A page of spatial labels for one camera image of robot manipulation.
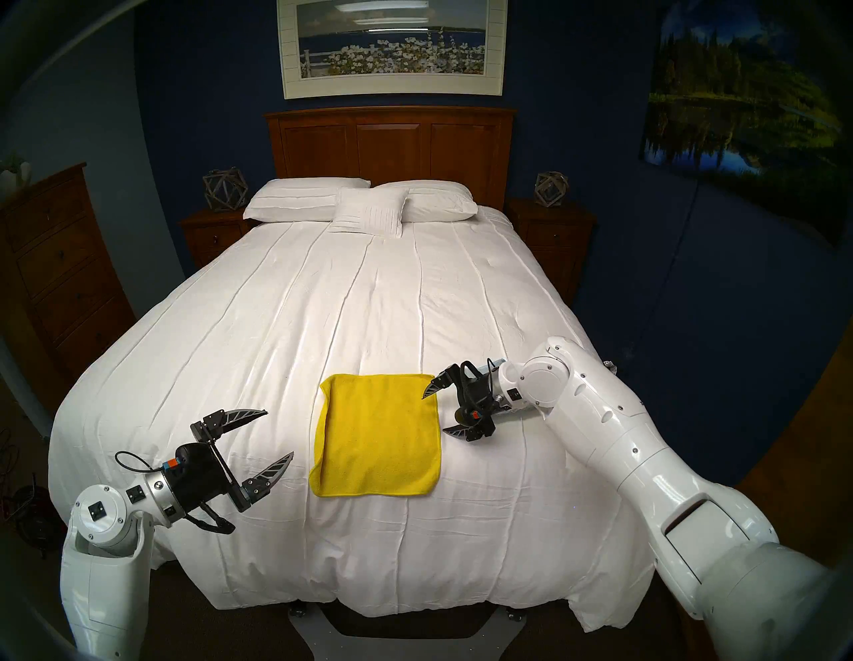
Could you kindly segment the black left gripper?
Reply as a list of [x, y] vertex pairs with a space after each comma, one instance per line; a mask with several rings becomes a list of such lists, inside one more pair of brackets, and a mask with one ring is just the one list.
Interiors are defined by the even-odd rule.
[[267, 414], [265, 409], [220, 409], [191, 425], [196, 442], [179, 446], [174, 457], [163, 464], [164, 479], [184, 513], [192, 513], [218, 495], [228, 495], [236, 509], [245, 512], [271, 492], [288, 470], [293, 452], [239, 485], [216, 446], [224, 433]]

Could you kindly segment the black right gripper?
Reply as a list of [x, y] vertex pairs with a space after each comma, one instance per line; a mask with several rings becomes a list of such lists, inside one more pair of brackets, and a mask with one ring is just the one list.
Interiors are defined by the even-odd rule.
[[494, 391], [497, 364], [488, 361], [486, 367], [475, 367], [470, 361], [461, 365], [453, 363], [433, 377], [422, 399], [440, 390], [455, 386], [459, 407], [455, 412], [457, 425], [443, 429], [443, 433], [461, 438], [468, 443], [490, 437], [495, 432], [493, 415], [501, 410]]

